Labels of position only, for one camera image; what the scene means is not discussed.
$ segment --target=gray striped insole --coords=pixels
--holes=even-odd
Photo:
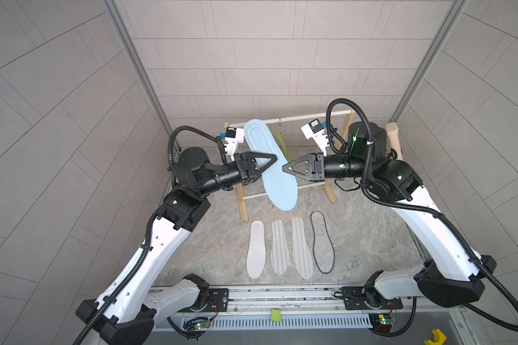
[[[303,279],[311,279],[313,276],[313,258],[307,242],[305,242],[305,227],[303,219],[292,218],[292,249],[294,264],[297,272]]]
[[[282,220],[275,220],[272,222],[272,252],[271,261],[272,269],[278,275],[284,274],[288,269],[288,261],[290,261],[290,252],[286,244],[286,237],[284,234],[284,223]]]
[[[328,235],[324,215],[314,211],[311,213],[311,223],[313,224],[313,256],[315,262],[320,272],[330,273],[334,267],[334,247]]]

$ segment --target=vent grille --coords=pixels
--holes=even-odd
[[[181,324],[190,320],[185,316]],[[280,322],[271,320],[270,315],[226,315],[218,316],[209,330],[235,331],[248,329],[310,329],[310,328],[372,328],[368,315],[282,315]]]

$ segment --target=gray tiled wall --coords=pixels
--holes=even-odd
[[[0,344],[66,344],[138,247],[167,134],[100,0],[0,0]]]
[[[341,95],[384,125],[451,1],[116,4],[171,126],[215,134],[225,122],[321,113]],[[288,146],[311,145],[301,125],[282,126]],[[190,132],[177,141],[215,145]]]
[[[405,160],[518,299],[518,0],[470,0],[398,124]],[[517,322],[485,286],[475,305]],[[472,316],[484,343],[518,344]]]

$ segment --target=black insole outline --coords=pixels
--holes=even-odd
[[[328,271],[328,272],[323,272],[320,269],[319,263],[317,262],[317,256],[315,255],[316,236],[315,236],[315,226],[313,225],[313,213],[315,213],[315,212],[318,212],[318,213],[320,213],[323,216],[324,229],[326,229],[326,236],[328,237],[328,241],[330,241],[330,245],[332,246],[332,254],[333,254],[333,258],[334,259],[332,260],[332,267],[330,267],[330,271]],[[311,212],[311,215],[309,216],[309,219],[311,220],[311,226],[313,227],[313,259],[315,259],[315,264],[317,264],[317,267],[319,268],[319,271],[321,273],[328,274],[328,273],[332,272],[332,270],[334,269],[334,264],[336,262],[336,251],[334,250],[334,245],[332,244],[332,239],[330,238],[330,234],[328,234],[328,227],[326,226],[326,219],[324,218],[324,214],[321,211],[313,211],[313,212]]]

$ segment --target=yellow plastic part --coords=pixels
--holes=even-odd
[[[434,334],[434,341],[426,339],[424,344],[426,345],[442,345],[447,337],[439,330],[439,328],[432,329],[432,333]]]
[[[273,309],[271,311],[271,320],[275,322],[280,322],[280,314],[281,313],[279,310]]]

